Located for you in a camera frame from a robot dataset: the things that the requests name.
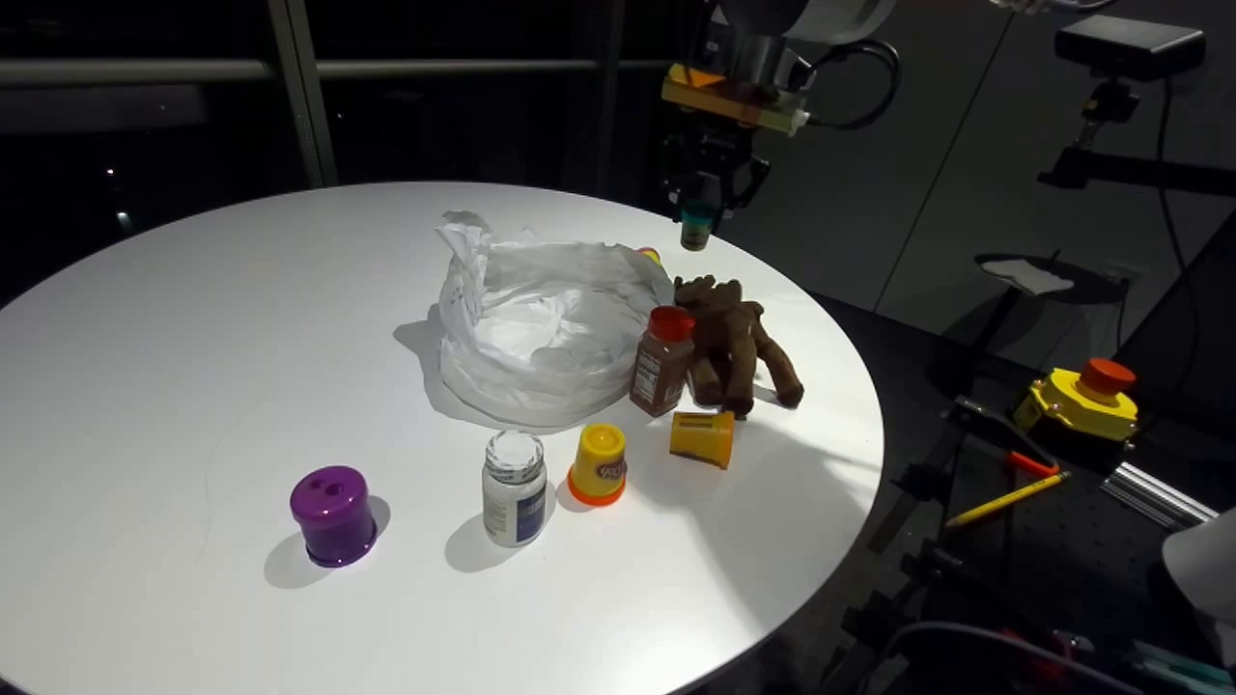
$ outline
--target white round table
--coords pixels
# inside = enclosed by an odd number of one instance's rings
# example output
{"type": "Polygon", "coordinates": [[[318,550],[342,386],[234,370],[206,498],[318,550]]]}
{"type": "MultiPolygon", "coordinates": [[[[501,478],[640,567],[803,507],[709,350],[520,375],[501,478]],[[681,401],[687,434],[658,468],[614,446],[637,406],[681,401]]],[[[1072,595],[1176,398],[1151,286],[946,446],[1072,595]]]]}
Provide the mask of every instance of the white round table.
{"type": "Polygon", "coordinates": [[[0,314],[0,677],[51,695],[671,690],[821,589],[882,461],[853,345],[723,240],[681,251],[663,215],[516,187],[249,202],[0,314]],[[449,272],[436,223],[462,210],[501,240],[658,249],[667,273],[743,278],[803,406],[758,401],[731,470],[667,456],[667,416],[602,408],[629,437],[609,509],[560,491],[578,428],[553,434],[553,518],[494,551],[494,428],[428,401],[422,363],[449,272]],[[313,567],[291,520],[291,486],[319,464],[359,468],[387,527],[338,573],[313,567]]]}

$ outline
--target stuffed animal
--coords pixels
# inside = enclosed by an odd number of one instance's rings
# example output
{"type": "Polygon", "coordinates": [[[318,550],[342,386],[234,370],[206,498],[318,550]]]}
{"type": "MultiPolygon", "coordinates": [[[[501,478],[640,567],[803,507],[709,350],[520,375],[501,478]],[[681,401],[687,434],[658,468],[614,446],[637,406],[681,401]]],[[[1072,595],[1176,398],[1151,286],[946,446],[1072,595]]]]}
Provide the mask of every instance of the stuffed animal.
{"type": "Polygon", "coordinates": [[[743,300],[743,284],[674,278],[674,305],[696,318],[691,393],[700,406],[753,408],[758,358],[772,375],[775,401],[797,408],[803,381],[779,345],[763,332],[763,305],[743,300]]]}

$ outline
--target white plastic bag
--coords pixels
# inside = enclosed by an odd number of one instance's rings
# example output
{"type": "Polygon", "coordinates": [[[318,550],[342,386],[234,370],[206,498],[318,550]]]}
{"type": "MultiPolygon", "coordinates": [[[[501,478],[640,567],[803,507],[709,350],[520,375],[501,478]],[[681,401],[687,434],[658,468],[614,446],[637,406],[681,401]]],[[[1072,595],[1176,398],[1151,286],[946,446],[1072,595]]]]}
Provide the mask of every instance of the white plastic bag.
{"type": "Polygon", "coordinates": [[[439,381],[520,428],[566,428],[624,393],[645,321],[671,300],[660,262],[602,242],[497,242],[480,215],[439,223],[439,381]]]}

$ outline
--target purple container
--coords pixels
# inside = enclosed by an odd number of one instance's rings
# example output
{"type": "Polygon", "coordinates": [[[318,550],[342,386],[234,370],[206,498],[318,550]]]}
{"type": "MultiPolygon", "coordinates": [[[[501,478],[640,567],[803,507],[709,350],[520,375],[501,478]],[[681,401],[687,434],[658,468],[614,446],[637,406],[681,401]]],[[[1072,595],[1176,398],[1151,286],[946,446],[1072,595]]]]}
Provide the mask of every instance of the purple container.
{"type": "Polygon", "coordinates": [[[371,491],[356,468],[318,468],[295,486],[291,507],[313,563],[356,563],[380,536],[371,491]]]}

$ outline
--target white bottle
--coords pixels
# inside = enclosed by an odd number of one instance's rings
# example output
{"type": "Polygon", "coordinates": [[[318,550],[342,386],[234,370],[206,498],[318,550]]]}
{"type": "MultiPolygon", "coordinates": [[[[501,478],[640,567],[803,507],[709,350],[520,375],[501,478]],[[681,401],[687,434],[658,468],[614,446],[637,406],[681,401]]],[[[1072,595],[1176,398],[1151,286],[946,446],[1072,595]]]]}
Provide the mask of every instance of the white bottle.
{"type": "Polygon", "coordinates": [[[528,434],[501,428],[484,468],[484,527],[494,546],[528,546],[544,527],[544,453],[528,434]]]}

